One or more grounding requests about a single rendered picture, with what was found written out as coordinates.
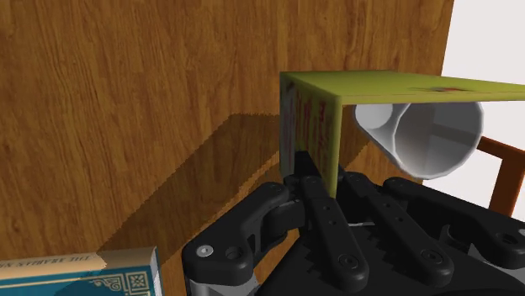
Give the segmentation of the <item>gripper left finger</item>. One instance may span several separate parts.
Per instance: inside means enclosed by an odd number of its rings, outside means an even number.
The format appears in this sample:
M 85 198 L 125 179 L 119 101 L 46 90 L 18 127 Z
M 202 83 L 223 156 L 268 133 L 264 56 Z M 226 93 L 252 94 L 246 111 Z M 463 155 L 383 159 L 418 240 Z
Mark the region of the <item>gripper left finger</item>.
M 284 241 L 300 238 L 268 278 L 257 264 Z M 265 182 L 183 248 L 189 292 L 360 292 L 369 265 L 337 204 L 315 176 Z

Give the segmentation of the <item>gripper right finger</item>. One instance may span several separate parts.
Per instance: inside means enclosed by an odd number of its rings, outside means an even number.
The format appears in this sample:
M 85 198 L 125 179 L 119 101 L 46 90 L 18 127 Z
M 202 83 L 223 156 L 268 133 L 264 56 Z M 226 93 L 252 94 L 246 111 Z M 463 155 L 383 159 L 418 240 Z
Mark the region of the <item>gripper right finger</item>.
M 393 266 L 419 287 L 525 288 L 525 223 L 391 177 L 345 173 L 338 197 L 374 222 Z

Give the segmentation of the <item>yellow-green book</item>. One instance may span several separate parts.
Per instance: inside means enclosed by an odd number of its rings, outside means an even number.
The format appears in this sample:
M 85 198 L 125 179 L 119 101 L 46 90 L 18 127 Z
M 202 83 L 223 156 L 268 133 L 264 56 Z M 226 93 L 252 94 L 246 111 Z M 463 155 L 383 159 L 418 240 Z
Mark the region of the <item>yellow-green book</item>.
M 292 174 L 298 166 L 295 152 L 307 151 L 331 196 L 337 191 L 347 106 L 353 107 L 357 125 L 359 104 L 525 101 L 525 85 L 385 70 L 286 71 L 279 86 L 281 173 Z

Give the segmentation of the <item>white cup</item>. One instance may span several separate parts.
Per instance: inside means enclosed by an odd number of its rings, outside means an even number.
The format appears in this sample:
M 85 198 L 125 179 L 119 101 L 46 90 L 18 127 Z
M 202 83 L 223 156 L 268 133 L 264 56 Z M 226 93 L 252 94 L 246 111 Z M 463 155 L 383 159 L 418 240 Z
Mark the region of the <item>white cup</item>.
M 358 127 L 404 173 L 432 180 L 461 167 L 482 136 L 480 103 L 359 104 Z

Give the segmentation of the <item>brown wooden chair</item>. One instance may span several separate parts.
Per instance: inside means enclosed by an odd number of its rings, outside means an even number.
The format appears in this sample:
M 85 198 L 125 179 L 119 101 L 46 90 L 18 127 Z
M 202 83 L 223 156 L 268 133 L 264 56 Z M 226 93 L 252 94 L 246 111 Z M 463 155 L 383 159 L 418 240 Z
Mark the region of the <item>brown wooden chair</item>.
M 484 136 L 477 149 L 501 159 L 489 209 L 511 217 L 525 178 L 525 151 Z

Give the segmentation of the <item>blue book with tan spine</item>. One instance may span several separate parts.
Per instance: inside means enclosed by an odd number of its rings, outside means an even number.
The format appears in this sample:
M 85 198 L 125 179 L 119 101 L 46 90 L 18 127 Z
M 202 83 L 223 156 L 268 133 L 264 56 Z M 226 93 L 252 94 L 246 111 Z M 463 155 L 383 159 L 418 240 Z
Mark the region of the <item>blue book with tan spine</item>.
M 0 261 L 0 296 L 164 296 L 156 247 Z

